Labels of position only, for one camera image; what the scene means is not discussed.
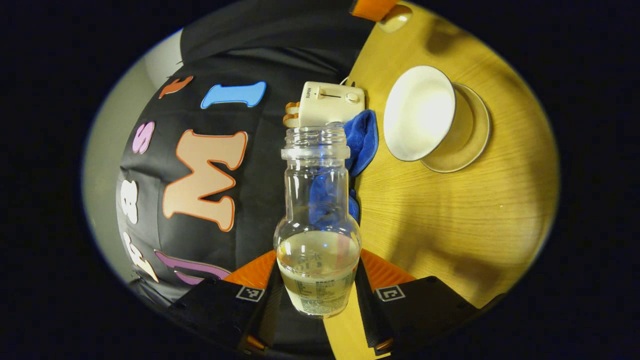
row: blue towel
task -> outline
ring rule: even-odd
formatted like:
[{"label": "blue towel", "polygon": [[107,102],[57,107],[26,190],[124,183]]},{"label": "blue towel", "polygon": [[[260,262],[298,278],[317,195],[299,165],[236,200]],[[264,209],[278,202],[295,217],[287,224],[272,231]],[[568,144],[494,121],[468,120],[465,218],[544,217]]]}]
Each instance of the blue towel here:
[{"label": "blue towel", "polygon": [[[344,165],[349,170],[353,180],[373,160],[378,150],[378,128],[376,114],[372,110],[365,110],[355,118],[344,124],[347,136],[347,146],[351,149],[351,156]],[[330,216],[330,206],[323,201],[327,197],[335,196],[336,189],[326,176],[317,176],[311,185],[309,197],[309,220],[312,224],[328,225],[336,219]],[[360,223],[360,205],[356,201],[356,191],[349,190],[349,214]]]}]

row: clear glass bottle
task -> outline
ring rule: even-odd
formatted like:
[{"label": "clear glass bottle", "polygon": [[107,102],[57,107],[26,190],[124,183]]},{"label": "clear glass bottle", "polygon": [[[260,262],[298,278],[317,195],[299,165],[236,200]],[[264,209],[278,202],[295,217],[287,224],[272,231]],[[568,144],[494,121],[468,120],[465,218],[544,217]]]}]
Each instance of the clear glass bottle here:
[{"label": "clear glass bottle", "polygon": [[287,213],[273,237],[276,260],[293,306],[329,318],[347,306],[362,249],[349,215],[350,150],[339,122],[289,129],[285,141]]}]

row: table surface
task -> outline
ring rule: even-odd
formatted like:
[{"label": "table surface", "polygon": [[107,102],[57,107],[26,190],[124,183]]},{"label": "table surface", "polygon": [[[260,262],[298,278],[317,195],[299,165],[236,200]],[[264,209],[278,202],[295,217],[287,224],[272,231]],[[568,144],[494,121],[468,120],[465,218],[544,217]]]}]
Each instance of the table surface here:
[{"label": "table surface", "polygon": [[[559,158],[546,115],[525,81],[493,49],[417,5],[392,33],[375,25],[346,82],[363,88],[380,144],[356,181],[363,248],[421,278],[435,275],[476,307],[507,292],[532,265],[553,224]],[[430,65],[485,102],[492,134],[478,159],[450,174],[389,152],[388,93],[408,69]],[[324,321],[341,359],[373,359],[355,291]]]}]

